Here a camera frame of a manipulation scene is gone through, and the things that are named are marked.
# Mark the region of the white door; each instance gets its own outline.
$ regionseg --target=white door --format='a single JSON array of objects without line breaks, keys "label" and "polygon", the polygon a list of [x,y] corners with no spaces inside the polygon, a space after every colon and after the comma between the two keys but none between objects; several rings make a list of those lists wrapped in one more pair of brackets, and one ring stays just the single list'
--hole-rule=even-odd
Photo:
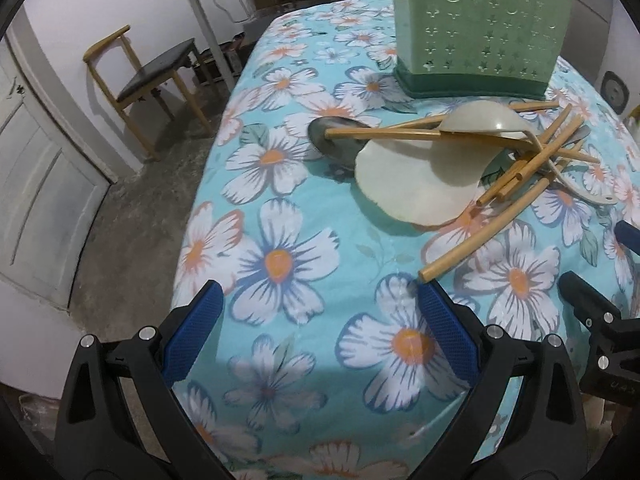
[{"label": "white door", "polygon": [[61,308],[109,187],[22,79],[0,40],[0,274]]}]

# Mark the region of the dark green base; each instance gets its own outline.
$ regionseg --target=dark green base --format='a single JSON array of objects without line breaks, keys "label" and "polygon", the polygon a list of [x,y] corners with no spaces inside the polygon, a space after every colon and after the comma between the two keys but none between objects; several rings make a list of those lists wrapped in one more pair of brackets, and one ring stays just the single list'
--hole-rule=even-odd
[{"label": "dark green base", "polygon": [[411,74],[398,59],[394,71],[404,93],[414,99],[470,95],[545,99],[548,82],[477,74]]}]

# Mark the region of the green plastic basket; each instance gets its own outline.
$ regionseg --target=green plastic basket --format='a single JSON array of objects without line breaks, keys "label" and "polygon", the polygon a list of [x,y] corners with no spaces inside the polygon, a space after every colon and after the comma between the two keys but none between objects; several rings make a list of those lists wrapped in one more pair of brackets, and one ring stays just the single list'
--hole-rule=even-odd
[{"label": "green plastic basket", "polygon": [[414,98],[542,99],[572,0],[394,0],[396,77]]}]

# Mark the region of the wooden chair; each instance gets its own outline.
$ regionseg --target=wooden chair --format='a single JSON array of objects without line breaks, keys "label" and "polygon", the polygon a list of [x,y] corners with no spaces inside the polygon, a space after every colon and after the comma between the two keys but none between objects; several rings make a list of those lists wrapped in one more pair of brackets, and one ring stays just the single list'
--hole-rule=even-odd
[{"label": "wooden chair", "polygon": [[[127,25],[126,27],[121,28],[120,30],[114,32],[103,40],[98,41],[98,43],[95,43],[94,45],[89,47],[89,49],[84,53],[84,56],[82,56],[82,60],[87,64],[89,72],[91,73],[95,82],[98,83],[98,86],[102,90],[104,96],[107,98],[107,101],[109,101],[115,108],[118,115],[125,122],[129,130],[131,130],[132,133],[136,136],[140,144],[142,144],[142,146],[147,150],[149,155],[151,155],[154,160],[159,160],[156,150],[148,141],[148,139],[146,139],[142,135],[142,132],[138,128],[137,124],[134,123],[131,120],[131,117],[129,117],[125,113],[125,109],[132,105],[135,101],[140,99],[143,95],[151,94],[156,99],[156,101],[158,101],[158,104],[161,106],[162,110],[164,110],[164,112],[169,116],[170,120],[173,120],[174,115],[171,113],[171,110],[169,110],[169,107],[164,102],[164,99],[162,99],[160,90],[158,89],[159,85],[161,85],[165,81],[168,81],[169,79],[174,80],[176,86],[178,87],[188,104],[191,106],[191,109],[199,118],[200,122],[202,122],[205,129],[208,130],[212,136],[215,136],[216,133],[209,121],[207,121],[204,113],[198,106],[195,96],[191,92],[189,92],[189,89],[186,87],[184,81],[177,72],[177,69],[181,66],[191,65],[189,53],[193,52],[196,59],[200,63],[200,66],[202,67],[207,81],[209,82],[211,91],[216,96],[218,96],[215,85],[213,83],[213,79],[211,78],[209,71],[207,71],[204,60],[196,49],[194,39],[191,38],[190,40],[184,41],[183,43],[170,48],[164,54],[161,54],[151,62],[147,63],[145,66],[142,66],[142,63],[140,63],[138,56],[133,51],[128,38],[124,36],[124,34],[128,32],[129,29],[130,26]],[[117,40],[120,40],[122,42],[124,52],[137,72],[136,75],[133,76],[131,81],[129,81],[125,85],[125,87],[116,97],[111,93],[104,79],[102,79],[98,74],[98,71],[94,66],[94,60],[97,59],[97,57],[100,56],[101,53],[103,53],[111,44],[113,44]]]}]

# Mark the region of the tablecloth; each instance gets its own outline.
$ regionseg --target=tablecloth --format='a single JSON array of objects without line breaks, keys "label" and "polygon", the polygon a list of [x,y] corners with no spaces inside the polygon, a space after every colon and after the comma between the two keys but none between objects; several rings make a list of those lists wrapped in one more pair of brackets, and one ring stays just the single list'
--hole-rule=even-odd
[{"label": "tablecloth", "polygon": [[[174,391],[237,478],[405,478],[465,394],[416,309],[414,279],[500,206],[470,205],[435,231],[396,221],[306,137],[320,116],[377,126],[468,100],[414,101],[401,91],[392,75],[393,13],[392,0],[348,0],[275,20],[210,152],[173,305],[187,304],[212,278],[226,306],[216,337]],[[547,97],[583,115],[592,128],[584,150],[601,160],[572,164],[568,174],[620,202],[594,208],[551,187],[440,283],[511,336],[559,334],[580,374],[588,336],[556,283],[573,270],[624,316],[638,314],[636,266],[612,226],[620,219],[640,225],[640,154],[609,106],[562,59]],[[524,117],[542,130],[558,113]],[[479,193],[509,163],[506,154],[494,160]],[[495,449],[506,428],[518,387],[512,383],[479,456]]]}]

